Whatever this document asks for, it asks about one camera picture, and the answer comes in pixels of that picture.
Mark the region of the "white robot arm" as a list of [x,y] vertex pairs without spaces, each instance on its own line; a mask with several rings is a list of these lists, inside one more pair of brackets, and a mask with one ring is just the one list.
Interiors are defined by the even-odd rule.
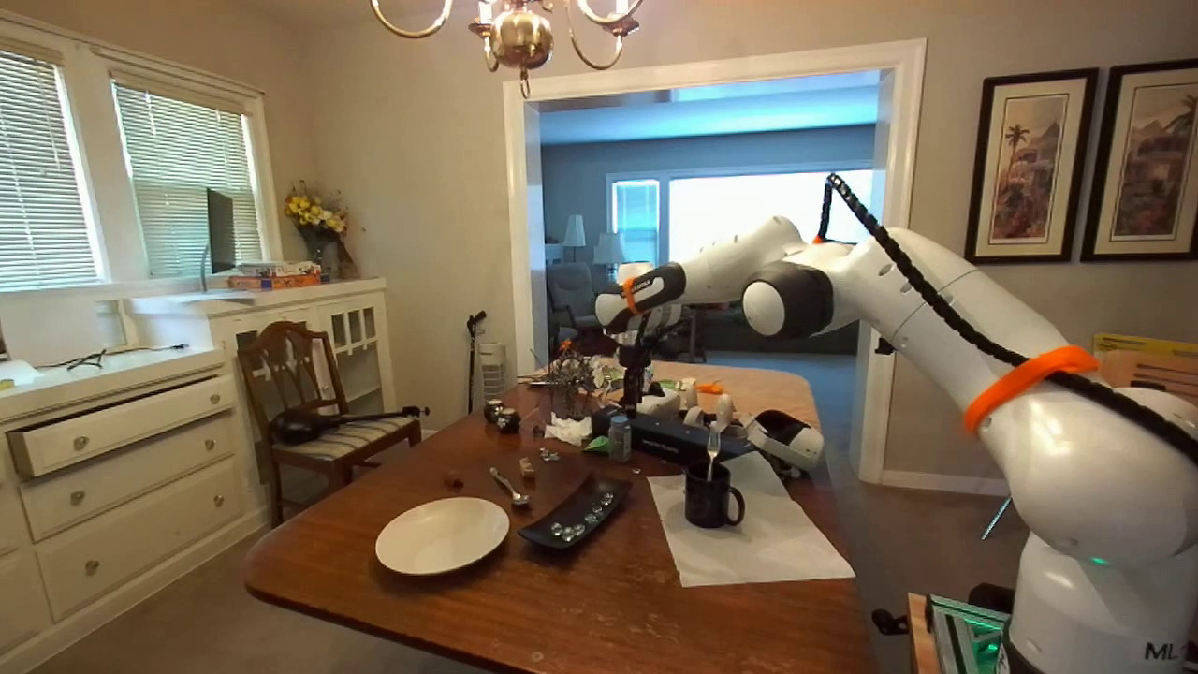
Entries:
[[1116,387],[960,256],[872,224],[859,242],[771,216],[593,295],[640,344],[679,306],[734,305],[758,339],[859,321],[960,412],[1024,520],[1003,674],[1182,674],[1198,612],[1194,403]]

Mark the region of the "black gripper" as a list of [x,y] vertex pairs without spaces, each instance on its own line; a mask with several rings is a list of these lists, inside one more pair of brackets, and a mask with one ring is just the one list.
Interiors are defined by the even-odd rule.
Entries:
[[655,335],[640,331],[626,349],[622,349],[622,367],[626,367],[626,381],[622,393],[626,396],[640,396],[645,393],[645,371],[655,361]]

